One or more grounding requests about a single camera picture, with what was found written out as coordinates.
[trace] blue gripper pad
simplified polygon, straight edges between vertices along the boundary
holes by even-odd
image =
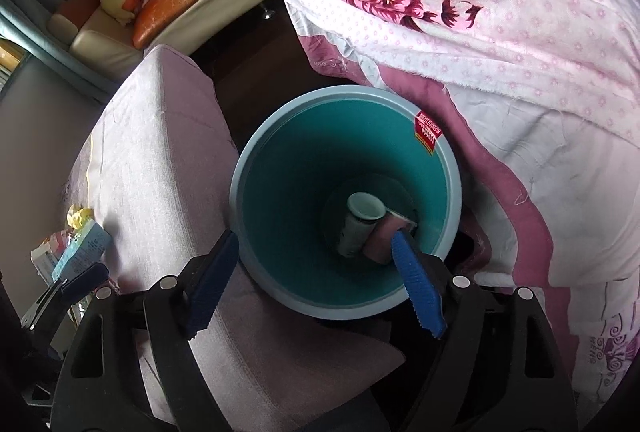
[[[198,271],[197,284],[191,287],[188,293],[190,314],[185,325],[185,334],[189,339],[209,326],[220,297],[238,263],[239,245],[236,234],[227,231],[220,237],[220,241],[211,250],[215,257],[206,269]]]
[[[434,338],[442,338],[447,330],[447,322],[442,315],[442,297],[401,231],[396,231],[391,239],[391,252],[418,322],[423,329],[430,330]]]

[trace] dark wooden floor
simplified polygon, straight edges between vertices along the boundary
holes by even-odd
[[[255,129],[291,99],[344,79],[316,73],[308,63],[286,8],[271,0],[276,15],[256,8],[238,18],[191,55],[213,79],[216,95],[238,149]]]

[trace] bed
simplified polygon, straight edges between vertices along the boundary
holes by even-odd
[[[284,1],[316,71],[444,130],[476,243],[462,271],[533,288],[597,409],[640,349],[640,0]]]

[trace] sofa leg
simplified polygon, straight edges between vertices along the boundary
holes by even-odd
[[[267,7],[264,2],[260,2],[260,8],[262,9],[262,18],[264,18],[265,20],[273,18],[276,14],[276,11],[274,11],[270,7]]]

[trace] bucket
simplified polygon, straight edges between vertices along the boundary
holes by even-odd
[[[290,101],[258,128],[236,166],[230,210],[242,264],[270,296],[327,320],[369,317],[408,298],[393,262],[347,259],[332,246],[357,191],[414,219],[420,249],[446,257],[460,174],[444,135],[433,154],[416,137],[418,113],[391,92],[342,85]]]

